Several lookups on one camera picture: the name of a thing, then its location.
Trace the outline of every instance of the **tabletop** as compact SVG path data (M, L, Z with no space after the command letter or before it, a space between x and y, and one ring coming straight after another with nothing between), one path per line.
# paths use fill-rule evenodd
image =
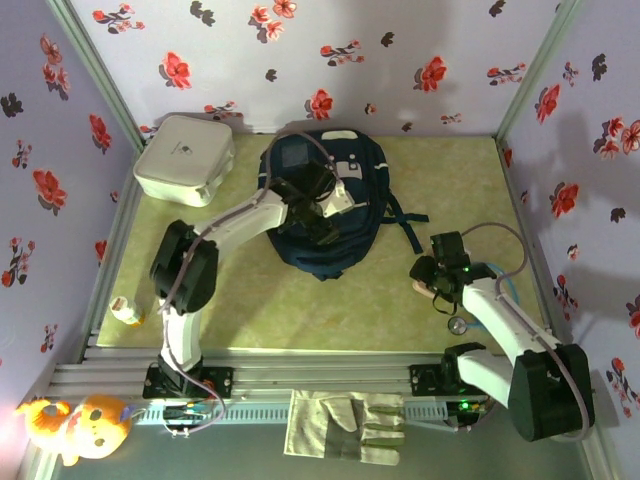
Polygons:
M162 346L162 320L149 268L167 226L213 218L243 202L257 185L260 154L272 136L237 135L233 170L210 205L188 207L142 195L112 297L135 298L146 313L139 327L105 314L98 338L104 347ZM489 137L377 137L389 164L391 188L405 212L425 213L414 223L423 246L438 233L463 231L480 222L518 229L493 139ZM473 261L517 268L522 248L495 227L465 237ZM453 335L449 316L412 289L409 270L417 256L398 225L382 225L367 257L338 280L320 282L278 257L266 234L233 251L218 270L214 298L204 309L200 343L208 349L275 349L368 352L442 352L478 341L499 347L483 328ZM514 279L521 307L536 322L541 315L529 267ZM468 322L473 317L458 314Z

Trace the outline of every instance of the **navy blue backpack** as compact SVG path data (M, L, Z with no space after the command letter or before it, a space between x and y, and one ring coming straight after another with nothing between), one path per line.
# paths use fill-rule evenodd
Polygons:
M344 131L305 132L334 157L338 175L355 203L352 210L330 217L339 231L339 237L329 244L318 245L301 225L293 225L284 231L273 229L267 232L285 263L311 273L322 281L339 278L345 269L360 262L373 245L382 223L399 224L407 234L413 252L416 255L423 253L408 222L429 221L427 215L403 213L389 188L389 169L384 152L371 138L356 130L347 130L354 138L339 135L334 135L338 138L330 138L331 134L322 138L327 132ZM261 156L259 188L265 183L265 153ZM295 134L281 138L271 151L272 177L294 175L312 160L327 163L320 150L305 138Z

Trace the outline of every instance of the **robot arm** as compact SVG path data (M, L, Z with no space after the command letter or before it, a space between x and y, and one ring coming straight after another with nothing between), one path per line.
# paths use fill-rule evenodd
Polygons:
M296 177L272 180L267 191L259 190L210 221L190 226L178 220L169 225L150 272L162 306L179 282L170 305L162 309L165 335L158 364L169 390L181 392L185 397L194 391L181 372L199 377L200 318L215 292L220 262L251 238L293 224L301 224L319 245L327 244L337 237L330 217L348 211L353 205L342 181L336 180L324 166L311 162ZM184 275L178 278L196 241Z
M562 345L501 293L496 274L486 264L471 263L460 233L433 236L431 244L434 255L418 259L411 277L434 302L461 304L505 353L494 356L478 343L448 348L442 360L445 386L460 391L473 385L486 392L509 409L514 426L529 441L580 430L584 423L592 426L584 351Z

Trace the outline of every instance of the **stuffed toy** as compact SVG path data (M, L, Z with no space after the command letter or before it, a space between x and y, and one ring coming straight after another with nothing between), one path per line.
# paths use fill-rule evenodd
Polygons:
M91 395L72 411L66 402L55 404L56 413L45 408L51 402L37 399L24 403L15 415L24 414L31 441L43 450L62 456L65 466L79 457L104 458L124 442L131 431L132 406L106 395Z

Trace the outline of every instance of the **white box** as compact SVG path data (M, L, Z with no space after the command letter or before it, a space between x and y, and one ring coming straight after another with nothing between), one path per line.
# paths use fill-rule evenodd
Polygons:
M209 120L168 117L133 167L150 197L204 207L233 168L231 128Z

